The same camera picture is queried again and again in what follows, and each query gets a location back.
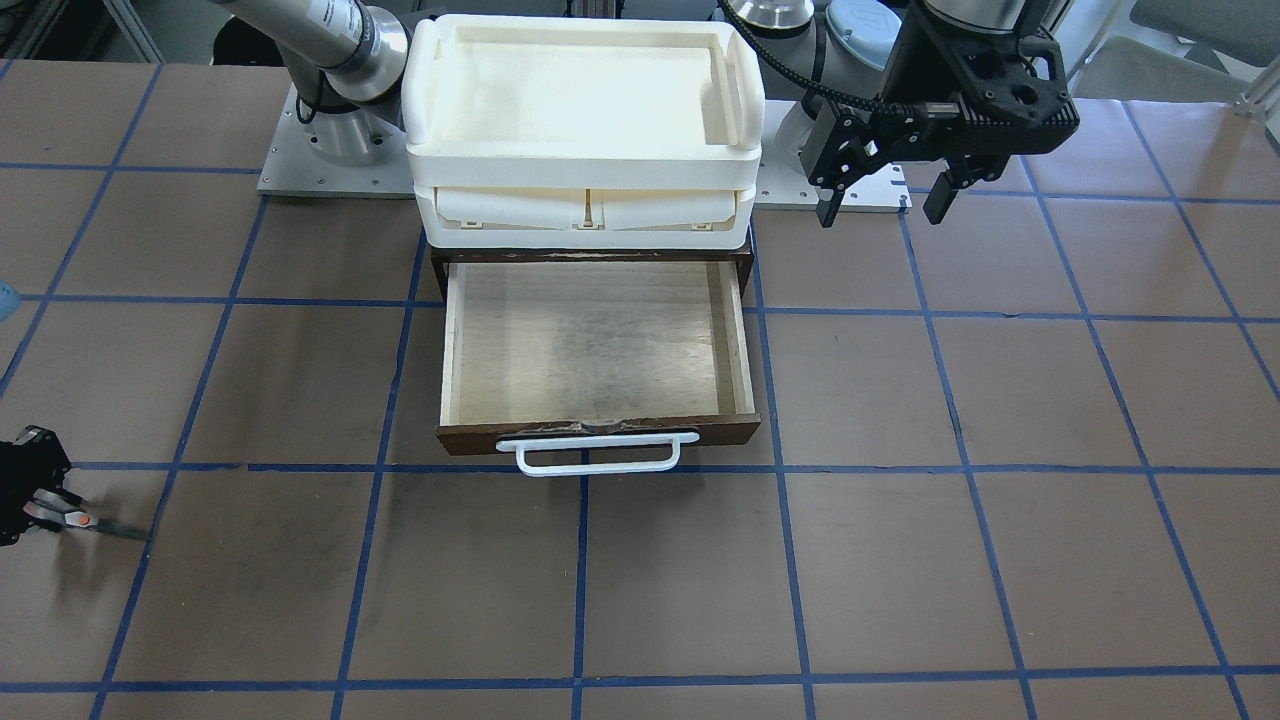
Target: white plastic tray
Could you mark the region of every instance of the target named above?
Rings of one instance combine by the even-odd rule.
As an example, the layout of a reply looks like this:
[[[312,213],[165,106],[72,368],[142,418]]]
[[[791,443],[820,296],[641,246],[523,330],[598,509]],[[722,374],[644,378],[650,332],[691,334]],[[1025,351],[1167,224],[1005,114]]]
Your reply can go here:
[[[724,23],[444,15],[403,86],[430,187],[746,190],[764,87]]]
[[[764,90],[723,23],[444,15],[403,87],[436,247],[742,243]]]

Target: chair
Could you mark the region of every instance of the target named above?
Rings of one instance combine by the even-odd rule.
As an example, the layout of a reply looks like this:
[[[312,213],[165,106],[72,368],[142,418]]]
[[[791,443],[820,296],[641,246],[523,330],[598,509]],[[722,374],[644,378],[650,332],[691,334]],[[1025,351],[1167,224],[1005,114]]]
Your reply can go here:
[[[1112,19],[1098,31],[1089,50],[1098,46]],[[1280,3],[1276,0],[1137,0],[1129,19],[1260,68],[1280,55]],[[1083,69],[1076,65],[1073,72],[1076,70],[1079,76],[1073,90],[1076,97],[1233,102],[1248,88],[1247,81],[1225,70],[1119,35],[1101,42],[1092,59]]]

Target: blue tape line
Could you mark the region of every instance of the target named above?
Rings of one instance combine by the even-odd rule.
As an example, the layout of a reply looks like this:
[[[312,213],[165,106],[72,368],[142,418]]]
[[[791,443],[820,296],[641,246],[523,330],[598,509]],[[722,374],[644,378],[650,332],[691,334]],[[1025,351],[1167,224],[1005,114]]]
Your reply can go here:
[[[1129,108],[1124,104],[1125,113],[1129,114]],[[1129,115],[1134,129],[1138,131],[1137,122],[1133,120],[1133,115]],[[1143,141],[1143,146],[1152,159],[1156,161],[1155,154],[1151,152],[1149,146],[1146,145],[1146,138],[1142,137],[1140,131],[1138,131],[1138,138]],[[1032,187],[1038,190],[1036,176],[1032,173],[1027,159],[1023,159],[1023,167],[1027,169],[1027,177],[1030,179]],[[1164,178],[1162,170],[1160,170],[1158,163],[1156,163],[1157,172],[1161,172],[1161,178]],[[1084,292],[1080,290],[1080,283],[1076,281],[1075,270],[1071,268],[1071,261],[1066,255],[1066,247],[1062,245],[1062,238],[1059,236],[1057,225],[1053,224],[1053,218],[1048,211],[1048,204],[1044,199],[1039,199],[1041,214],[1044,217],[1044,223],[1048,227],[1050,237],[1053,240],[1053,246],[1057,249],[1059,258],[1062,261],[1062,268],[1066,270],[1066,279],[1071,284],[1071,292],[1075,293],[1075,300],[1080,306],[1080,311],[1085,315],[1089,314],[1088,302],[1084,300]],[[1244,698],[1240,696],[1240,688],[1231,674],[1230,665],[1226,660],[1226,652],[1222,650],[1222,642],[1217,635],[1217,630],[1213,626],[1213,620],[1210,618],[1208,605],[1204,602],[1204,596],[1199,591],[1199,584],[1196,582],[1196,575],[1192,573],[1190,562],[1187,560],[1187,552],[1183,550],[1183,543],[1178,537],[1178,529],[1174,527],[1172,516],[1169,514],[1169,507],[1165,506],[1164,495],[1160,491],[1160,483],[1156,482],[1156,474],[1152,470],[1151,461],[1147,457],[1147,451],[1142,445],[1142,438],[1138,434],[1138,427],[1133,420],[1133,414],[1129,411],[1129,404],[1124,397],[1124,392],[1120,388],[1120,382],[1116,378],[1115,368],[1111,365],[1111,359],[1107,356],[1106,348],[1102,346],[1102,337],[1098,334],[1098,329],[1092,319],[1084,320],[1085,327],[1089,329],[1089,337],[1093,340],[1093,347],[1098,354],[1098,361],[1102,364],[1102,370],[1107,377],[1107,384],[1111,386],[1111,392],[1115,396],[1116,405],[1120,407],[1120,415],[1124,418],[1125,429],[1129,432],[1129,438],[1133,442],[1134,450],[1138,454],[1138,461],[1146,470],[1147,484],[1151,488],[1152,498],[1156,501],[1156,509],[1160,512],[1160,519],[1165,524],[1165,532],[1169,534],[1169,541],[1174,547],[1174,553],[1178,556],[1178,565],[1181,568],[1183,577],[1187,580],[1187,585],[1190,589],[1192,598],[1196,601],[1196,609],[1199,612],[1201,621],[1204,624],[1204,630],[1208,634],[1210,643],[1213,646],[1213,655],[1217,657],[1220,671],[1226,678],[1226,684],[1231,691],[1231,698],[1235,701],[1235,707],[1240,714],[1240,720],[1249,720],[1249,711],[1244,707]]]
[[[1051,667],[1032,670],[1028,674],[1034,680],[1068,680],[1083,678],[1190,678],[1199,675],[1221,675],[1217,665],[1171,665],[1151,667]]]
[[[1280,675],[1280,665],[1236,665],[1235,675]],[[1046,667],[1030,669],[1033,680],[1088,678],[1194,678],[1220,676],[1217,665],[1151,665],[1119,667]],[[904,673],[818,673],[769,675],[627,675],[585,678],[584,688],[680,688],[680,687],[749,687],[749,685],[815,685],[916,684],[916,683],[983,683],[1016,680],[1015,670],[937,670]],[[571,689],[573,678],[379,678],[348,680],[349,691],[516,691]],[[124,680],[110,684],[111,693],[273,693],[333,692],[335,680]],[[0,694],[61,694],[93,692],[100,683],[0,683]]]
[[[1201,260],[1204,261],[1204,269],[1208,270],[1208,275],[1213,279],[1213,284],[1217,287],[1217,292],[1222,296],[1222,301],[1226,302],[1226,309],[1231,313],[1231,318],[1235,319],[1240,328],[1240,333],[1244,336],[1244,343],[1249,346],[1249,352],[1253,354],[1253,360],[1258,364],[1262,370],[1262,377],[1266,378],[1267,384],[1271,387],[1271,395],[1276,400],[1280,400],[1280,386],[1276,384],[1275,377],[1267,368],[1266,360],[1262,359],[1262,354],[1258,352],[1257,343],[1253,342],[1253,336],[1249,333],[1249,328],[1240,320],[1240,311],[1235,306],[1235,301],[1231,300],[1231,295],[1226,291],[1226,284],[1222,282],[1222,277],[1217,274],[1217,269],[1213,268],[1213,261],[1210,260],[1208,252],[1204,250],[1204,243],[1201,242],[1199,233],[1196,232],[1196,227],[1192,225],[1190,218],[1187,215],[1187,208],[1183,206],[1181,201],[1178,199],[1178,193],[1174,191],[1174,184],[1169,182],[1169,176],[1165,174],[1165,169],[1160,165],[1160,159],[1156,158],[1156,152],[1151,149],[1151,143],[1147,142],[1147,136],[1138,127],[1138,119],[1133,117],[1133,111],[1129,109],[1128,104],[1120,105],[1124,108],[1125,117],[1129,118],[1129,124],[1133,126],[1135,133],[1138,133],[1138,141],[1142,142],[1142,149],[1147,151],[1147,156],[1151,158],[1152,164],[1156,165],[1156,173],[1160,174],[1160,182],[1165,184],[1165,190],[1169,192],[1169,197],[1174,201],[1174,208],[1178,210],[1179,218],[1183,220],[1183,225],[1187,227],[1187,232],[1192,236],[1192,243],[1196,245],[1196,251],[1199,252]]]
[[[49,163],[0,163],[0,170],[86,170],[86,172],[99,172],[105,173],[111,169],[111,165],[93,165],[84,163],[61,163],[61,164],[49,164]]]
[[[973,464],[969,460],[969,448],[964,441],[964,429],[960,424],[960,413],[956,410],[955,395],[951,389],[951,378],[947,374],[946,363],[942,359],[942,345],[938,342],[937,328],[933,323],[933,313],[929,310],[929,300],[924,292],[924,279],[920,275],[920,266],[915,258],[915,246],[911,243],[911,231],[906,227],[906,217],[897,219],[899,229],[902,232],[902,245],[906,247],[908,264],[911,268],[911,279],[915,282],[915,293],[920,300],[920,309],[924,311],[924,329],[929,336],[929,346],[933,348],[933,361],[938,369],[938,378],[942,382],[942,395],[947,402],[947,414],[951,416],[951,428],[955,434],[956,451],[964,466],[965,483],[969,488],[969,498],[973,502],[974,515],[978,520],[978,530],[982,533],[982,544],[987,553],[987,565],[991,569],[991,579],[996,588],[996,600],[1000,602],[1000,615],[1005,623],[1005,634],[1009,637],[1009,650],[1014,659],[1014,669],[1018,675],[1018,684],[1023,691],[1023,703],[1027,706],[1028,720],[1037,720],[1036,700],[1032,697],[1032,685],[1027,676],[1027,664],[1023,660],[1023,648],[1018,641],[1018,630],[1014,628],[1014,614],[1009,605],[1009,593],[1005,591],[1005,580],[1000,571],[1000,561],[996,557],[996,544],[991,537],[991,527],[987,523],[987,511],[982,505],[982,493],[978,491],[978,482],[974,478]]]
[[[184,168],[179,165],[120,165],[122,173],[186,173],[197,176],[256,176],[262,168]]]
[[[591,461],[591,454],[582,450],[582,465]],[[577,578],[573,587],[573,694],[570,701],[570,720],[582,719],[582,665],[586,655],[586,553],[590,529],[591,478],[577,480]]]
[[[417,236],[417,255],[413,259],[413,273],[408,281],[408,295],[404,299],[404,319],[401,324],[399,345],[396,348],[396,374],[387,392],[387,409],[383,413],[383,432],[378,441],[378,461],[374,482],[369,491],[369,509],[365,515],[365,533],[360,543],[360,560],[356,565],[356,584],[351,593],[351,609],[347,612],[347,632],[342,643],[342,659],[338,664],[338,687],[333,693],[330,717],[340,720],[346,688],[351,674],[351,657],[356,650],[356,630],[360,626],[360,610],[365,601],[365,580],[369,578],[369,557],[372,553],[374,533],[378,525],[378,505],[381,500],[384,466],[390,452],[392,429],[396,427],[396,406],[399,401],[399,386],[404,377],[404,357],[408,355],[410,336],[413,332],[413,299],[426,263],[426,232]]]
[[[168,165],[97,165],[92,163],[10,163],[0,161],[4,170],[93,170],[118,173],[173,173],[195,176],[256,176],[261,168],[183,168]]]
[[[1184,205],[1190,202],[1192,205],[1280,205],[1280,200],[1263,200],[1263,199],[1230,199],[1230,197],[1179,197],[1179,202]]]
[[[168,471],[174,469],[173,462],[73,462],[73,466],[81,470],[97,470],[97,471],[124,471],[124,473],[138,473],[138,471]],[[237,462],[179,462],[177,469],[179,473],[211,473],[215,470],[234,470],[241,465]]]
[[[99,471],[140,471],[140,470],[168,470],[170,462],[128,462],[128,461],[93,461],[78,460],[73,462],[76,468]],[[308,462],[179,462],[178,470],[183,473],[207,473],[212,470],[234,470],[244,468],[250,473],[352,473],[371,474],[381,470],[383,474],[518,474],[515,465],[396,465],[384,464],[308,464]],[[677,465],[672,473],[698,473],[698,474],[728,474],[728,475],[760,475],[777,471],[777,465]],[[1146,475],[1148,471],[1157,475],[1252,475],[1276,477],[1280,468],[1231,468],[1231,466],[1176,466],[1153,465],[1143,468],[1140,465],[1052,465],[1052,464],[973,464],[968,468],[973,473],[1059,473],[1059,474],[1110,474],[1110,475]],[[783,465],[782,471],[788,475],[800,474],[841,474],[841,475],[959,475],[964,474],[964,465]]]
[[[751,243],[751,254],[759,258],[756,249],[755,223],[748,224],[748,240]],[[764,278],[760,263],[755,264],[753,287],[755,292],[755,305],[764,307]],[[805,629],[804,603],[800,598],[800,571],[796,566],[795,537],[791,532],[791,502],[787,493],[786,465],[782,459],[782,430],[778,424],[778,393],[773,382],[773,354],[769,350],[769,327],[765,320],[768,313],[756,314],[760,334],[760,359],[764,364],[764,392],[769,401],[769,433],[773,439],[773,473],[778,492],[778,516],[782,524],[782,550],[787,562],[787,587],[791,592],[791,618],[796,630],[796,653],[800,661],[800,674],[804,678],[801,685],[804,691],[804,711],[806,720],[817,720],[818,708],[813,698],[813,683],[808,680],[809,665],[809,633]]]
[[[111,159],[111,168],[102,176],[102,182],[99,183],[97,192],[93,193],[93,200],[90,202],[88,210],[84,213],[84,219],[81,220],[79,227],[76,228],[76,234],[72,237],[70,246],[67,247],[67,252],[58,264],[58,270],[54,272],[52,279],[49,281],[49,288],[45,291],[46,296],[54,295],[54,292],[58,291],[58,286],[63,282],[63,277],[67,274],[67,268],[70,266],[72,258],[76,256],[76,250],[78,250],[81,242],[83,242],[84,234],[88,232],[88,227],[93,222],[93,215],[97,213],[97,208],[101,205],[102,197],[106,195],[106,188],[111,184],[114,168],[120,164],[120,158],[124,156],[124,150],[129,146],[129,141],[133,138],[133,133],[138,128],[138,122],[142,119],[142,113],[146,110],[147,102],[151,101],[151,94],[155,91],[156,82],[159,79],[160,65],[156,65],[155,72],[151,73],[151,81],[147,83],[146,90],[142,92],[142,99],[138,101],[138,108],[134,110],[133,118],[129,119],[129,124],[124,131],[124,137],[120,138],[120,146],[115,150],[115,155]],[[46,297],[45,300],[41,300],[40,306],[36,307],[36,314],[31,319],[31,325],[27,327],[27,332],[18,343],[18,348],[14,351],[4,375],[0,375],[0,398],[3,398],[5,392],[9,389],[9,384],[13,382],[13,377],[17,374],[18,366],[22,365],[23,357],[27,356],[27,348],[31,346],[31,338],[33,338],[36,336],[36,331],[40,329],[40,323],[45,319],[45,313],[47,310],[49,299]]]
[[[152,77],[152,86],[155,85],[155,78],[159,77],[159,73],[160,69],[156,68],[156,74]],[[115,669],[119,665],[120,653],[124,651],[124,641],[129,634],[129,628],[133,624],[133,614],[137,611],[138,598],[142,594],[142,583],[146,580],[147,570],[151,568],[151,551],[155,547],[155,538],[160,529],[160,521],[164,518],[165,507],[169,505],[169,498],[173,496],[173,488],[178,479],[178,468],[182,464],[183,454],[187,451],[187,442],[191,439],[191,432],[196,425],[196,416],[200,413],[200,405],[204,401],[205,391],[209,388],[209,378],[212,375],[214,363],[218,360],[218,351],[221,348],[223,337],[227,334],[227,325],[230,323],[232,310],[234,309],[233,300],[239,292],[241,283],[244,279],[244,272],[248,269],[250,258],[253,254],[253,246],[257,242],[259,231],[262,228],[262,218],[266,217],[266,205],[268,199],[262,197],[259,202],[257,215],[253,218],[253,225],[250,229],[248,240],[244,243],[244,252],[241,255],[239,266],[236,269],[236,277],[232,281],[230,291],[228,292],[225,305],[223,306],[223,315],[218,320],[218,329],[214,332],[209,354],[205,357],[205,365],[200,373],[200,380],[196,383],[196,392],[191,398],[191,406],[187,409],[187,419],[183,421],[182,433],[178,436],[178,446],[174,448],[173,462],[170,464],[169,474],[165,477],[164,487],[160,491],[160,498],[156,501],[156,509],[151,519],[151,534],[142,550],[142,557],[138,559],[138,568],[133,574],[133,584],[129,588],[128,601],[124,603],[124,612],[120,615],[120,624],[115,632],[115,641],[111,643],[111,652],[106,659],[106,667],[102,670],[102,683],[93,700],[93,710],[90,712],[90,720],[100,720],[102,716],[106,694],[115,678]]]
[[[221,305],[225,297],[214,296],[178,296],[178,295],[84,295],[84,293],[22,293],[22,300],[28,302],[140,302],[140,304],[173,304],[173,305]],[[287,305],[287,306],[317,306],[317,307],[407,307],[412,305],[417,309],[444,309],[445,304],[439,300],[371,300],[371,299],[342,299],[342,297],[237,297],[237,305]],[[1084,313],[1000,313],[995,310],[929,310],[934,318],[968,318],[991,320],[1116,320],[1139,323],[1220,323],[1220,324],[1280,324],[1280,318],[1267,316],[1230,316],[1230,315],[1137,315],[1137,314],[1084,314]],[[895,307],[742,307],[745,314],[768,315],[854,315],[854,316],[881,316],[881,318],[923,318],[922,310],[904,310]]]
[[[243,297],[238,305],[280,305],[303,307],[411,307],[415,304],[404,300],[342,300],[307,297]]]

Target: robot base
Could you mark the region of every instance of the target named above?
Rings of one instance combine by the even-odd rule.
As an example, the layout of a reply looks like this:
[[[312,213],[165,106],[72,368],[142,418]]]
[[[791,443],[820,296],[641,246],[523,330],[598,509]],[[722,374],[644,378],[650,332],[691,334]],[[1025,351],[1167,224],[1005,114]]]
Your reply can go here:
[[[413,177],[404,151],[404,133],[380,123],[381,142],[379,161],[369,165],[339,165],[311,147],[310,136],[294,118],[291,87],[280,110],[280,118],[271,137],[271,149],[262,161],[262,174],[257,178],[257,191],[262,195],[289,197],[413,197]]]

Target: floor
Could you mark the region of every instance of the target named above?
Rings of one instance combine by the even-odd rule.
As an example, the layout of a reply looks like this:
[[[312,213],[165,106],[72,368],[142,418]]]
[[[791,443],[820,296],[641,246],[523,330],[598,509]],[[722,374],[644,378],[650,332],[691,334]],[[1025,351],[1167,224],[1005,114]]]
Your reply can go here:
[[[0,717],[1280,717],[1256,126],[1087,101],[940,227],[760,213],[755,438],[535,480],[433,437],[416,209],[256,195],[287,83],[0,65],[0,436],[155,529],[0,551]]]

